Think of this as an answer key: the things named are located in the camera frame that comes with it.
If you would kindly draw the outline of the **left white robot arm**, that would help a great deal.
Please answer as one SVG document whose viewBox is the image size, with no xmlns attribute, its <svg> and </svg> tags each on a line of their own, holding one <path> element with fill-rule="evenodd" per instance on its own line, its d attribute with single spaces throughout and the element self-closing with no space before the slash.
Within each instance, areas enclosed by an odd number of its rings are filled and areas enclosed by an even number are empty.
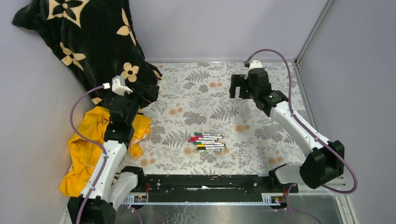
<svg viewBox="0 0 396 224">
<path fill-rule="evenodd" d="M 79 196 L 71 197 L 67 208 L 74 224 L 113 224 L 121 202 L 132 190 L 141 191 L 145 180 L 138 172 L 121 173 L 114 180 L 118 165 L 133 138 L 132 123 L 143 99 L 114 97 L 109 105 L 109 123 L 97 165 Z"/>
</svg>

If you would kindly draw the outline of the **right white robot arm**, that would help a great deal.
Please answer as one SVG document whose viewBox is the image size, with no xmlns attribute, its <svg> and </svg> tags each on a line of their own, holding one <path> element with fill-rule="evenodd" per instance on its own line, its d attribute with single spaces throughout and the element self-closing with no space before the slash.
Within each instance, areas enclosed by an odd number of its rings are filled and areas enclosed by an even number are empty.
<svg viewBox="0 0 396 224">
<path fill-rule="evenodd" d="M 311 189 L 325 185 L 344 173 L 345 148 L 340 141 L 330 141 L 319 134 L 297 111 L 289 107 L 289 99 L 279 90 L 273 90 L 265 69 L 255 68 L 247 75 L 231 76 L 230 97 L 236 88 L 239 98 L 252 99 L 256 107 L 277 122 L 302 150 L 302 164 L 283 164 L 269 172 L 269 189 L 280 192 L 289 183 L 303 182 Z"/>
</svg>

